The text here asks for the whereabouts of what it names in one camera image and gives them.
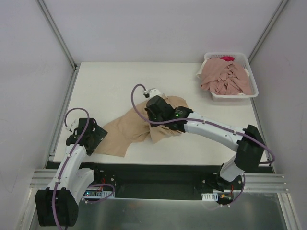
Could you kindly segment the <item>beige t shirt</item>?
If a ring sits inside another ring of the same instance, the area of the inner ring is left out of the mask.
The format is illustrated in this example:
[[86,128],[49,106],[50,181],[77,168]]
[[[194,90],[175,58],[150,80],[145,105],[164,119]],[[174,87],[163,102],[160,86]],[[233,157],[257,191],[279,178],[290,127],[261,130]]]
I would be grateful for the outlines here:
[[151,127],[132,108],[125,115],[103,126],[106,137],[100,142],[95,154],[124,157],[131,143],[143,142],[150,138],[153,143],[174,136],[180,136],[180,131],[173,131],[164,125]]

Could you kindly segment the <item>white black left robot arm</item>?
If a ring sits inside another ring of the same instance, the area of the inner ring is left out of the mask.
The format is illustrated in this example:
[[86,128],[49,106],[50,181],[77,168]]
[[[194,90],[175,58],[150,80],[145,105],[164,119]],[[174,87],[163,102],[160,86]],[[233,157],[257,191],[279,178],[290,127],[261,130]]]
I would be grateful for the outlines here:
[[86,156],[91,156],[107,131],[94,118],[80,118],[78,126],[66,140],[63,161],[56,175],[45,189],[35,195],[40,226],[72,227],[79,213],[79,202],[90,186],[101,182],[101,174],[89,168],[80,168]]

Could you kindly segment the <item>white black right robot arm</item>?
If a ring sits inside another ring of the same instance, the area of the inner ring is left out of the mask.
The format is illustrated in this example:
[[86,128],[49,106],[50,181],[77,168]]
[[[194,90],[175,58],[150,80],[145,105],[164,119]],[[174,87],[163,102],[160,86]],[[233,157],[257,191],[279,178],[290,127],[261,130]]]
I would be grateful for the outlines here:
[[173,107],[160,96],[151,98],[145,106],[150,124],[165,125],[173,131],[196,134],[228,147],[235,155],[223,163],[215,176],[205,181],[213,189],[224,191],[242,173],[260,165],[264,152],[263,139],[253,125],[247,128],[232,127],[207,120],[193,110]]

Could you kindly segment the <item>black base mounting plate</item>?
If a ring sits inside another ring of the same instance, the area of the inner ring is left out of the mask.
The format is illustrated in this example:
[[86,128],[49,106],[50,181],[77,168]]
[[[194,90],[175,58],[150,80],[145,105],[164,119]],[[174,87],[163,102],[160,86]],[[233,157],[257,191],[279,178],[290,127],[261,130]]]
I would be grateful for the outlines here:
[[218,190],[213,184],[220,169],[216,165],[152,165],[82,163],[93,169],[96,182],[111,184],[115,198],[201,200]]

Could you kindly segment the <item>pink t shirt pile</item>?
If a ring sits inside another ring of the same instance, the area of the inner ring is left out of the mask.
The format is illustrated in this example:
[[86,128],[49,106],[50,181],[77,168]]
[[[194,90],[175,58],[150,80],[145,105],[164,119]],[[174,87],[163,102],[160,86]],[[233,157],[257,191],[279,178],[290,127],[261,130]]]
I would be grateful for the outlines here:
[[238,63],[210,58],[200,73],[201,89],[216,95],[251,95],[247,71]]

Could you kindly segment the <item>magenta cloth in basket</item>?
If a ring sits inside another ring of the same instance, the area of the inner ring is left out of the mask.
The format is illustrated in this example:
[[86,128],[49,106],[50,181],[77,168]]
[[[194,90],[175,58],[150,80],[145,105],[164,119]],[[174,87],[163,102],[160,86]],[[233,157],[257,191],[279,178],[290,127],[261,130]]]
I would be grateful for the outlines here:
[[235,60],[235,58],[232,57],[232,56],[223,56],[223,57],[219,57],[219,59],[222,59],[222,60],[227,61],[227,62]]

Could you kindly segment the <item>white plastic basket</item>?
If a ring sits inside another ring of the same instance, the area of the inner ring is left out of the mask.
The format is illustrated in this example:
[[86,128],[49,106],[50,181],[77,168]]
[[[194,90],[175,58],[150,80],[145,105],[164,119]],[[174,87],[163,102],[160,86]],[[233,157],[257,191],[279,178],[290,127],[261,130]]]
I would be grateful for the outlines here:
[[259,91],[246,55],[236,52],[209,52],[197,73],[201,89],[214,101],[242,101]]

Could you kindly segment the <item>aluminium frame rail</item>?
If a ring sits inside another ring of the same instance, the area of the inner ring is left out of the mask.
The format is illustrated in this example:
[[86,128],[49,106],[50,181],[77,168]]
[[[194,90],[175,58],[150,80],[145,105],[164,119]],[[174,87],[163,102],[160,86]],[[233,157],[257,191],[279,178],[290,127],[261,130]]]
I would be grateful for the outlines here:
[[[46,188],[55,177],[56,169],[36,169],[30,188]],[[289,193],[285,176],[275,173],[245,173],[244,192],[248,193]]]

